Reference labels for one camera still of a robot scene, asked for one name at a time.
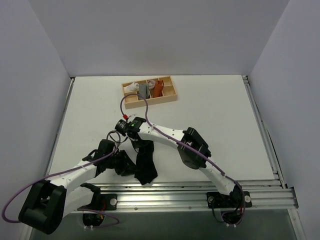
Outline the black underwear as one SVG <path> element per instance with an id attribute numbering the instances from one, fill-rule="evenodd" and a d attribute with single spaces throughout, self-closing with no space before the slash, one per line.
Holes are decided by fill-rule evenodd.
<path id="1" fill-rule="evenodd" d="M 146 145 L 138 149 L 136 155 L 136 172 L 134 177 L 140 182 L 141 185 L 150 184 L 155 178 L 158 177 L 154 161 L 154 142 L 147 140 Z"/>

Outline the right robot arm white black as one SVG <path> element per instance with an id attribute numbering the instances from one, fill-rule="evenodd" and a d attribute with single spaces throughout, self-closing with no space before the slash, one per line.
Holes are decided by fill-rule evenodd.
<path id="1" fill-rule="evenodd" d="M 152 141 L 177 150 L 184 165 L 201 171 L 215 185 L 225 205 L 236 209 L 245 207 L 242 187 L 210 159 L 212 155 L 209 145 L 194 128 L 171 129 L 135 117 L 132 121 L 119 120 L 115 130 L 128 137 L 135 147 L 141 147 L 146 141 Z"/>

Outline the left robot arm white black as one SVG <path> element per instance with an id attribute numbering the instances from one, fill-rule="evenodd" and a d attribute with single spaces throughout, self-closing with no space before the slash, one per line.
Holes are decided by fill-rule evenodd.
<path id="1" fill-rule="evenodd" d="M 34 183 L 18 215 L 19 221 L 49 235 L 66 215 L 80 208 L 94 212 L 115 210 L 117 196 L 103 196 L 99 187 L 88 182 L 107 169 L 120 176 L 137 171 L 124 150 L 117 150 L 113 141 L 103 139 L 74 171 Z"/>

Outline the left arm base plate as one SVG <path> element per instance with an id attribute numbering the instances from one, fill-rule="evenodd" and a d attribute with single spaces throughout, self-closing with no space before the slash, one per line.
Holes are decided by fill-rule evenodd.
<path id="1" fill-rule="evenodd" d="M 117 209 L 118 195 L 115 193 L 94 196 L 91 203 L 78 207 L 96 211 L 115 211 Z"/>

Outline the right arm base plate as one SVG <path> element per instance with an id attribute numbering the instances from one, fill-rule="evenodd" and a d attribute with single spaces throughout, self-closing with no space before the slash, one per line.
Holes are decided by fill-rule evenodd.
<path id="1" fill-rule="evenodd" d="M 235 209 L 244 206 L 241 192 L 233 192 L 231 195 L 223 195 L 219 192 L 207 192 L 206 198 L 207 206 L 211 209 Z"/>

